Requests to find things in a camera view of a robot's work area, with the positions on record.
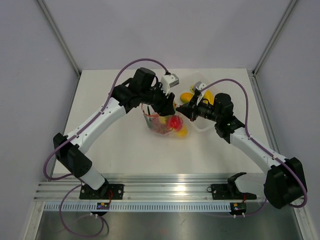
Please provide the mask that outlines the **red apple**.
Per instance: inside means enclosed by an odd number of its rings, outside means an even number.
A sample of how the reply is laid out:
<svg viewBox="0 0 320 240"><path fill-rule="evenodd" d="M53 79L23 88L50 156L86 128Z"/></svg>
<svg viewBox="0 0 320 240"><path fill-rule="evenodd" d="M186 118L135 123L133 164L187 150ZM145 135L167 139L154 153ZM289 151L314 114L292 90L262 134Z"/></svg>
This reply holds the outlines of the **red apple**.
<svg viewBox="0 0 320 240"><path fill-rule="evenodd" d="M167 127L173 131L180 131L183 127L183 121L178 115L172 115L168 118Z"/></svg>

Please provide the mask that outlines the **clear orange-zip bag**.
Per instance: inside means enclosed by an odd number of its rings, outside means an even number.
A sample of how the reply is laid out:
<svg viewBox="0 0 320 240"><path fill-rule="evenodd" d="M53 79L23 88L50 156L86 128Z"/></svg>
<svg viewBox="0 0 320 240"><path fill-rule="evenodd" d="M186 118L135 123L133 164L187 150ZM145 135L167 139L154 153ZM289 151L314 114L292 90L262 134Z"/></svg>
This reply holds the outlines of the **clear orange-zip bag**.
<svg viewBox="0 0 320 240"><path fill-rule="evenodd" d="M141 111L148 129L157 135L185 138L189 133L183 118L177 113L160 116L147 104L141 105Z"/></svg>

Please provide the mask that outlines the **yellow bell pepper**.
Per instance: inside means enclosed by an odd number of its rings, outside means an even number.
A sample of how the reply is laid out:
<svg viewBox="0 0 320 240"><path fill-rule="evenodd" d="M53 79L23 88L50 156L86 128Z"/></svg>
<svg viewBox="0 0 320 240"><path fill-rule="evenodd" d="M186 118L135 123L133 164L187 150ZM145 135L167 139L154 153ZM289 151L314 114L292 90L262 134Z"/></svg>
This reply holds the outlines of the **yellow bell pepper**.
<svg viewBox="0 0 320 240"><path fill-rule="evenodd" d="M183 126L179 131L175 132L175 135L179 138L185 138L188 135L188 128Z"/></svg>

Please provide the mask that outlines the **yellow lemon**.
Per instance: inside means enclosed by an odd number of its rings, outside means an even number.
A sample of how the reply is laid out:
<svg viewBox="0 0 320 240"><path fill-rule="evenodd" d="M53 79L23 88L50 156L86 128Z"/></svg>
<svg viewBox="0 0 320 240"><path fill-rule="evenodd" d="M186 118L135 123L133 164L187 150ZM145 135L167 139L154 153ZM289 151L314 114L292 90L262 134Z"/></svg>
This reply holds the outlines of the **yellow lemon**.
<svg viewBox="0 0 320 240"><path fill-rule="evenodd" d="M168 118L166 116L159 116L159 122L162 124L162 125L166 125L167 122L168 122Z"/></svg>

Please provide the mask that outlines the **purple grape bunch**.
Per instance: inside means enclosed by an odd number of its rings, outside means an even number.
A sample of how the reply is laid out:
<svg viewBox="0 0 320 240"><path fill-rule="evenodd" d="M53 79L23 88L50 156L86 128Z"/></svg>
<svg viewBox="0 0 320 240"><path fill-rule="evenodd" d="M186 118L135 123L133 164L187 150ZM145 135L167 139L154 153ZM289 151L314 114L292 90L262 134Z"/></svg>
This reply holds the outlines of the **purple grape bunch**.
<svg viewBox="0 0 320 240"><path fill-rule="evenodd" d="M160 135L166 135L171 131L166 124L160 122L153 122L151 130Z"/></svg>

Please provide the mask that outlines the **green spring onion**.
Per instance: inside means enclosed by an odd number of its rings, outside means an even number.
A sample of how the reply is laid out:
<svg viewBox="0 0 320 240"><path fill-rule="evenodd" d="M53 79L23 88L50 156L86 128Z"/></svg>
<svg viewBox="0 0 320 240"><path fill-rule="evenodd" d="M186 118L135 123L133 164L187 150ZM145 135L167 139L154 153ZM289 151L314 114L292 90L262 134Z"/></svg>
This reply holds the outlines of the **green spring onion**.
<svg viewBox="0 0 320 240"><path fill-rule="evenodd" d="M149 129L152 129L153 127L153 117L151 116L151 111L149 105L147 106L147 117L146 117L146 123Z"/></svg>

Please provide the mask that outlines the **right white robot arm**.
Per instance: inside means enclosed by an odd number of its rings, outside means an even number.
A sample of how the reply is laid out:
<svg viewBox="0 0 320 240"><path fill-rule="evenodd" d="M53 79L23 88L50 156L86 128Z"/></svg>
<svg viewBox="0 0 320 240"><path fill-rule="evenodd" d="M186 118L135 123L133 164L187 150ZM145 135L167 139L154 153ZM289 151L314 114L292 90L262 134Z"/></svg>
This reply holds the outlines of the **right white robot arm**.
<svg viewBox="0 0 320 240"><path fill-rule="evenodd" d="M299 207L304 207L308 190L302 163L295 157L286 158L254 139L246 125L234 116L233 108L231 97L219 93L213 104L199 100L195 94L190 102L178 106L176 110L191 121L198 117L214 121L219 137L241 150L265 173L266 179L261 189L273 207L281 209L299 198L303 198Z"/></svg>

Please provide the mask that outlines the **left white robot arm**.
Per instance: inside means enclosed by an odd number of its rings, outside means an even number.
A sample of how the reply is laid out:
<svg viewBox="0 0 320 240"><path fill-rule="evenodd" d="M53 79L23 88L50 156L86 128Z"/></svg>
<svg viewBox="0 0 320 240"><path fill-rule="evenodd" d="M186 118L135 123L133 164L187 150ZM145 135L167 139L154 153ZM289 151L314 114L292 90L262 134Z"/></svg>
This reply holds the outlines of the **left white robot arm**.
<svg viewBox="0 0 320 240"><path fill-rule="evenodd" d="M77 129L67 135L60 133L53 138L56 159L72 176L83 182L82 189L90 199L111 196L108 180L93 167L86 152L115 121L146 104L161 117L175 114L175 95L170 89L179 84L179 78L166 72L161 79L150 69L140 67L133 77L113 86L109 100Z"/></svg>

